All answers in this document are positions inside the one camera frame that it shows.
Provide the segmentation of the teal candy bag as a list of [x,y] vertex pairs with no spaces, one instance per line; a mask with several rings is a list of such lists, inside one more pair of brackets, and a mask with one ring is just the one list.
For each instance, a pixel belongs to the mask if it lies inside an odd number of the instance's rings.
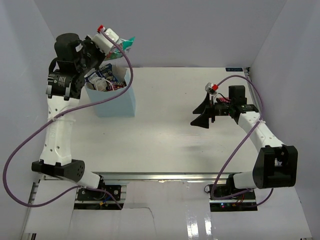
[[[130,39],[120,38],[116,43],[122,49],[122,51],[127,54],[135,41],[135,37],[131,37]],[[123,54],[120,52],[118,48],[113,46],[108,54],[105,57],[105,61],[116,60],[123,57]]]

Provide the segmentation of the small red candy packet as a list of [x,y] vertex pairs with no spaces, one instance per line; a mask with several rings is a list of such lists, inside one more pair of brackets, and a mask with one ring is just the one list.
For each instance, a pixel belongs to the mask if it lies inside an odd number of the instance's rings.
[[225,104],[228,104],[228,103],[231,102],[228,98],[225,98],[225,97],[217,97],[217,98],[216,98],[216,101],[217,101],[218,103],[225,103]]

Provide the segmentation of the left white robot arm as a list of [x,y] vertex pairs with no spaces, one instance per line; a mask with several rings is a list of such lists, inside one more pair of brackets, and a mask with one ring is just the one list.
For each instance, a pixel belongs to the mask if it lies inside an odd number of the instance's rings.
[[31,170],[87,187],[90,196],[99,200],[106,193],[101,176],[87,170],[84,161],[72,158],[75,118],[70,110],[79,105],[85,75],[102,63],[104,54],[89,37],[80,40],[76,33],[59,35],[54,50],[56,58],[49,66],[46,88],[50,125],[40,158],[31,164]]

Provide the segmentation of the blue snack bag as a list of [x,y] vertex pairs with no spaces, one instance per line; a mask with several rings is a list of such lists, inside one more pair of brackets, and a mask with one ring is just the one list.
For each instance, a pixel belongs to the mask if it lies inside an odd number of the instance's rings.
[[114,91],[115,77],[113,75],[112,64],[108,63],[89,74],[85,77],[85,82],[91,89],[99,92]]

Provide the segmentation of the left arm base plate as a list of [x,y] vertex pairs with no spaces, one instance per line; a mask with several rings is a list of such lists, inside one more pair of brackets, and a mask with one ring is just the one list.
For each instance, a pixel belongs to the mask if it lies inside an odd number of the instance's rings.
[[[109,192],[118,202],[120,207],[123,207],[122,186],[121,185],[106,185],[104,189]],[[113,198],[102,191],[92,191],[86,188],[80,188],[74,202],[75,210],[120,210]]]

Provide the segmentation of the purple candy packet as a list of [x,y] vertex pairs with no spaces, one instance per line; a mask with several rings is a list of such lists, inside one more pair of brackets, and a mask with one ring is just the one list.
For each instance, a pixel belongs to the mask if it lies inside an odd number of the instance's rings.
[[116,91],[116,90],[122,89],[127,86],[125,81],[120,82],[120,81],[106,80],[106,83],[107,83],[107,86],[106,86],[107,92]]

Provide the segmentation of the light blue paper bag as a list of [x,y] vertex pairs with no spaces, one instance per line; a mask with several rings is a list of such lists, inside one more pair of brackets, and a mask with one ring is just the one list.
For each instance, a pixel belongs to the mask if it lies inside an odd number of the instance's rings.
[[98,117],[112,118],[112,117],[134,117],[136,113],[136,98],[132,87],[128,87],[130,82],[130,71],[124,67],[112,64],[112,72],[117,82],[126,82],[124,88],[115,91],[97,91],[91,89],[85,82],[85,89],[90,101],[98,102],[116,96],[125,91],[121,96],[95,105],[93,108]]

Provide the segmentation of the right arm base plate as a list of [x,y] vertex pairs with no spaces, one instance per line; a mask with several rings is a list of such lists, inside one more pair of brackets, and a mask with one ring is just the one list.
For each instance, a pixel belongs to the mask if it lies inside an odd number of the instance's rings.
[[211,190],[213,184],[207,184],[203,191],[209,196],[209,207],[211,213],[227,213],[227,212],[249,212],[257,211],[257,200],[254,191],[249,191],[237,196],[232,196],[227,199],[219,199],[230,193],[227,191],[225,185],[218,186],[214,192],[213,199],[211,197]]

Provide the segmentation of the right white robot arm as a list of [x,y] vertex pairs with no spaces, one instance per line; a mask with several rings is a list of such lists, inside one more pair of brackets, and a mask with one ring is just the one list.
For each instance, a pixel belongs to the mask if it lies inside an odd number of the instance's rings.
[[297,179],[298,150],[279,140],[262,120],[254,104],[249,104],[243,85],[228,88],[228,97],[218,97],[218,86],[208,83],[203,102],[193,111],[197,118],[191,126],[207,129],[216,117],[229,116],[247,134],[257,150],[252,171],[230,174],[226,184],[211,187],[214,198],[233,200],[245,190],[293,187]]

